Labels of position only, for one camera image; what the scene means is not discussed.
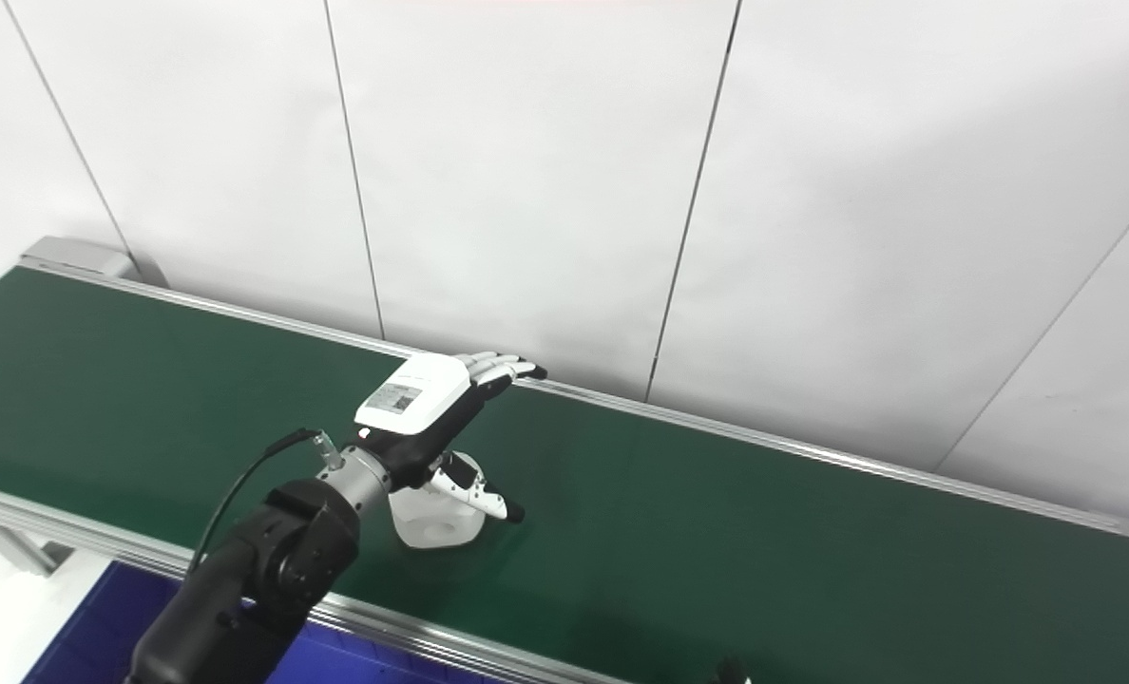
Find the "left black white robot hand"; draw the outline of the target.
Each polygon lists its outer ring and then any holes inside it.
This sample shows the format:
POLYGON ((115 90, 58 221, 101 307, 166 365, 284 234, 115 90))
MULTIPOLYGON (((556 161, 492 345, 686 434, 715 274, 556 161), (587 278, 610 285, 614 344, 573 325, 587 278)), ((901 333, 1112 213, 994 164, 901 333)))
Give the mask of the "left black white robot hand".
POLYGON ((496 351, 409 356, 356 409, 355 446, 385 468, 387 492, 429 488, 496 520, 520 523, 525 510, 492 488, 450 442, 487 402, 546 368, 496 351))

